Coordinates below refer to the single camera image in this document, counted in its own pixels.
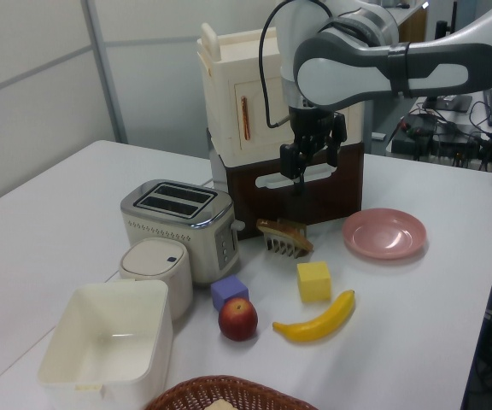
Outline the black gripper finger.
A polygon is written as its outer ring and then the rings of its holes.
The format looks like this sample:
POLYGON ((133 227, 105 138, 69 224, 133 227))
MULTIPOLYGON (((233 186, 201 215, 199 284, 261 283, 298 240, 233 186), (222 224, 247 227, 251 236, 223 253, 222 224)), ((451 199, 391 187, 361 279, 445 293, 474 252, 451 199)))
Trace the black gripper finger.
POLYGON ((306 163, 296 143, 282 144, 279 149, 280 172, 293 183, 294 195, 300 196, 304 190, 306 163))
POLYGON ((333 115, 330 134, 326 137, 326 162, 331 167, 338 165, 341 145, 348 138, 345 115, 336 112, 333 115))

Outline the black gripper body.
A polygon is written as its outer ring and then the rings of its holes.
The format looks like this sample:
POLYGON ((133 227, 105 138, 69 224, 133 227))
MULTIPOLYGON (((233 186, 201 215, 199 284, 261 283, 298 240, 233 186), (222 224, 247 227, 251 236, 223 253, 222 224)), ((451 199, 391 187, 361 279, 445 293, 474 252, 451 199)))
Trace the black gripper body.
POLYGON ((319 108, 289 108, 293 144, 299 148, 324 148, 334 114, 319 108))

